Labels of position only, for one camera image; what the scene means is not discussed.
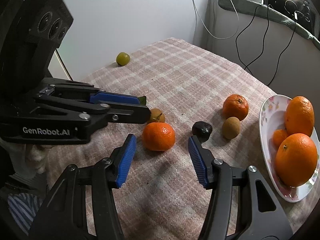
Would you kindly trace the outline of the white gloved left hand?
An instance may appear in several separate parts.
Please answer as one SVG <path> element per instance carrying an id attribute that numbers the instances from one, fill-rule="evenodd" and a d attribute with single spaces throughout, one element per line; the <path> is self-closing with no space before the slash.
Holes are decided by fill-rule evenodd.
<path id="1" fill-rule="evenodd" d="M 15 172 L 27 179 L 45 172 L 48 153 L 54 147 L 53 145 L 15 144 L 2 139 L 1 146 L 9 153 Z"/>

